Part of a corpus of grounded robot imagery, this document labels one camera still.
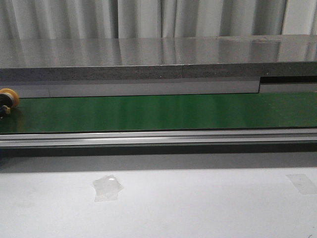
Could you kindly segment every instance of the curtain fold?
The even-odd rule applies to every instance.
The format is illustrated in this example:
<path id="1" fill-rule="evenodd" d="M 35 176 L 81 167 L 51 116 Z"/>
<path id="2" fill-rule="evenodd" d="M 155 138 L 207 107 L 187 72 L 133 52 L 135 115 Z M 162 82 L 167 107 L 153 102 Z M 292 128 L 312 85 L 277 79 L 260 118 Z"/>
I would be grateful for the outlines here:
<path id="1" fill-rule="evenodd" d="M 0 39 L 316 34 L 317 0 L 1 0 Z"/>

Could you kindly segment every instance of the white table surface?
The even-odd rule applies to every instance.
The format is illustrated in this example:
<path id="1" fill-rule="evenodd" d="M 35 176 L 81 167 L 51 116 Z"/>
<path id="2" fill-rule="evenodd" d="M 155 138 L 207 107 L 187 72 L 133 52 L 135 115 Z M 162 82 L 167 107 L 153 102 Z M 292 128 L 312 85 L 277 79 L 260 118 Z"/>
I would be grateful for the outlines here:
<path id="1" fill-rule="evenodd" d="M 302 164 L 218 166 L 221 160 L 235 159 L 238 165 L 245 158 L 298 158 Z M 317 195 L 301 195 L 286 176 L 305 174 L 317 184 L 313 160 L 317 153 L 12 159 L 0 170 L 0 237 L 314 238 Z M 132 161 L 130 169 L 127 161 Z M 141 164 L 136 169 L 146 161 L 166 169 Z M 206 169 L 191 169 L 195 161 L 204 161 Z M 168 163 L 188 168 L 168 169 Z M 117 201 L 95 202 L 92 183 L 105 175 L 114 175 L 124 189 Z"/>

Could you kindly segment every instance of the green belt surface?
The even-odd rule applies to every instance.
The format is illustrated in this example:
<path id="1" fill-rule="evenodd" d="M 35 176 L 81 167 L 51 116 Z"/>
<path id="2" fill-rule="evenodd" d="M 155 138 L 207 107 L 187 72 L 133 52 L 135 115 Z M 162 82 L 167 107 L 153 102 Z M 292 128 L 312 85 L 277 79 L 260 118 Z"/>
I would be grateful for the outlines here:
<path id="1" fill-rule="evenodd" d="M 0 133 L 317 126 L 317 93 L 21 99 Z"/>

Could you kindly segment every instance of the metal bar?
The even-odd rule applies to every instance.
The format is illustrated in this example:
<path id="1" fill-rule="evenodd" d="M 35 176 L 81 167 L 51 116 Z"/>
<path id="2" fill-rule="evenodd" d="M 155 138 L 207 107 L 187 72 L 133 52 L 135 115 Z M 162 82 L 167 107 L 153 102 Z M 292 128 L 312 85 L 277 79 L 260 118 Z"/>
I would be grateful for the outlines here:
<path id="1" fill-rule="evenodd" d="M 0 147 L 317 141 L 317 128 L 0 135 Z"/>

